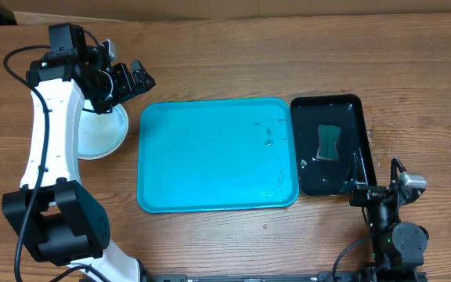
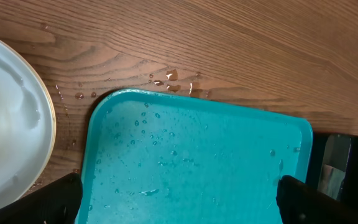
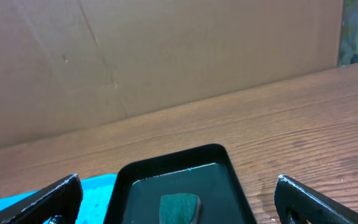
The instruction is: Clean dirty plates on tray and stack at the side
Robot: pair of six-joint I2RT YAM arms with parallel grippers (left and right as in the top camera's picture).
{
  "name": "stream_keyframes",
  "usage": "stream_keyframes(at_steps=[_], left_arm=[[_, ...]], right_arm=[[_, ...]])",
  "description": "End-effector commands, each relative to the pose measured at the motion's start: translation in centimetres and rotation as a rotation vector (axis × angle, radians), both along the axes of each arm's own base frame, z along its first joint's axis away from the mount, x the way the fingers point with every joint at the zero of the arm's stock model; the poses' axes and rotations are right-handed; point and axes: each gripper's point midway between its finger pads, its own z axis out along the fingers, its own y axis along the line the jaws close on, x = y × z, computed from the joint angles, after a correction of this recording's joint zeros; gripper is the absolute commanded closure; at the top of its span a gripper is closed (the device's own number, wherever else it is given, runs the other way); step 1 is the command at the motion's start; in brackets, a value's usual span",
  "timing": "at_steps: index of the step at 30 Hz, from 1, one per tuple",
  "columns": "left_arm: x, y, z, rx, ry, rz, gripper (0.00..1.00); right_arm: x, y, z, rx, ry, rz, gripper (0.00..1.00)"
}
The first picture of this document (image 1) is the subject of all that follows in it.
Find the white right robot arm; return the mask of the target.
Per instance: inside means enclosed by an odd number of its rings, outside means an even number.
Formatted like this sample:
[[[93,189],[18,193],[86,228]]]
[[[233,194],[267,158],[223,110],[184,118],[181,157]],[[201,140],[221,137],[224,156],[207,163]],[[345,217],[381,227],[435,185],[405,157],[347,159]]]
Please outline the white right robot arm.
[[[140,117],[137,200],[150,213],[285,208],[300,194],[349,195],[373,261],[321,281],[423,281],[428,232],[399,217],[425,178],[391,160],[379,186],[360,98],[352,94],[155,103]]]

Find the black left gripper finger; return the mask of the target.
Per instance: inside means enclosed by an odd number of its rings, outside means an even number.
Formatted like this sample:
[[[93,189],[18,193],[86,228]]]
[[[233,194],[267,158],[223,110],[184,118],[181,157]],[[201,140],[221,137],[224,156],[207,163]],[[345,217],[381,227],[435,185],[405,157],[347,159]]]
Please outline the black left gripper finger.
[[[144,66],[139,60],[135,60],[131,63],[132,77],[135,83],[135,94],[143,94],[150,91],[156,82],[152,76],[146,71]]]
[[[111,76],[114,82],[112,96],[116,103],[124,103],[134,97],[134,81],[124,63],[114,65]]]

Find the green sponge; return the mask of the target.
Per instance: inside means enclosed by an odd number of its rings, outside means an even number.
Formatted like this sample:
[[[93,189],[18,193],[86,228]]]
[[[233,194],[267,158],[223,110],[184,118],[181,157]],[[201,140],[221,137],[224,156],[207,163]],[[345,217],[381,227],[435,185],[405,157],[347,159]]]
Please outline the green sponge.
[[[325,161],[338,161],[338,142],[340,135],[340,127],[319,125],[316,158]]]

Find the light blue plate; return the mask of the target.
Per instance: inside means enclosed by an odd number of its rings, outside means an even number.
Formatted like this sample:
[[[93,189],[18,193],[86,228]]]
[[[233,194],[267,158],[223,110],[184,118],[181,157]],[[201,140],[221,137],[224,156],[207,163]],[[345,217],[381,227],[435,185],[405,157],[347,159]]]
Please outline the light blue plate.
[[[94,160],[113,153],[128,134],[128,114],[118,104],[109,114],[82,111],[78,127],[78,157]]]

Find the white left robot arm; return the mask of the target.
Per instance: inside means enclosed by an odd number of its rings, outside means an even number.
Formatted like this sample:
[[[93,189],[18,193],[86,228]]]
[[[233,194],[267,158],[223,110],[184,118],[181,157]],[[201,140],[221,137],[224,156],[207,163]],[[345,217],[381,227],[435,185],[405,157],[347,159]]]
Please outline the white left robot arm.
[[[106,44],[45,47],[22,82],[34,104],[31,148],[20,188],[2,197],[18,236],[16,252],[84,272],[94,281],[148,281],[137,259],[112,240],[104,207],[82,186],[78,133],[85,104],[94,114],[154,87],[139,61],[112,63]]]

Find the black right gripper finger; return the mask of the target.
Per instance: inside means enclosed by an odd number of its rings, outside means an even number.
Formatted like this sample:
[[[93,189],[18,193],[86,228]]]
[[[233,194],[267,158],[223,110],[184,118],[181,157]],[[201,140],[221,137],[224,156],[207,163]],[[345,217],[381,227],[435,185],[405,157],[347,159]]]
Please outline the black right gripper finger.
[[[358,153],[356,155],[356,181],[361,184],[368,183],[368,177],[366,174],[366,162],[365,157],[363,155],[363,150],[361,148],[358,149]]]
[[[356,153],[352,155],[351,165],[348,169],[347,175],[345,176],[343,191],[344,192],[353,192],[356,187],[356,176],[357,176],[357,168],[358,168],[358,158]]]

